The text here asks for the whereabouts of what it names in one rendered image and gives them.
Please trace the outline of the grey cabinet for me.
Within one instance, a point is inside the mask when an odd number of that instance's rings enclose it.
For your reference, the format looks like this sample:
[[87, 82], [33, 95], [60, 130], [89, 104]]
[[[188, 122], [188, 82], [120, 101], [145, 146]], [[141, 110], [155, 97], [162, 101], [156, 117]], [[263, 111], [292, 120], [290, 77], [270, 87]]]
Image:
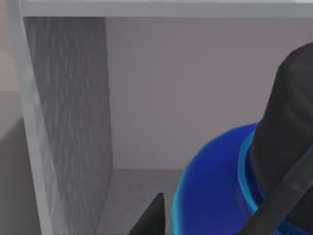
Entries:
[[5, 0], [41, 235], [128, 235], [215, 137], [257, 123], [313, 1]]

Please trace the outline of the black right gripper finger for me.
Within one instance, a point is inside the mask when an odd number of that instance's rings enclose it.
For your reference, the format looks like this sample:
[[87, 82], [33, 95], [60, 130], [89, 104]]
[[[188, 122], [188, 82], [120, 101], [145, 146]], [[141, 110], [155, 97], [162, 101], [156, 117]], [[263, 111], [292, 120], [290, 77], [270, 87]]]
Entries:
[[158, 193], [128, 235], [165, 235], [164, 194]]

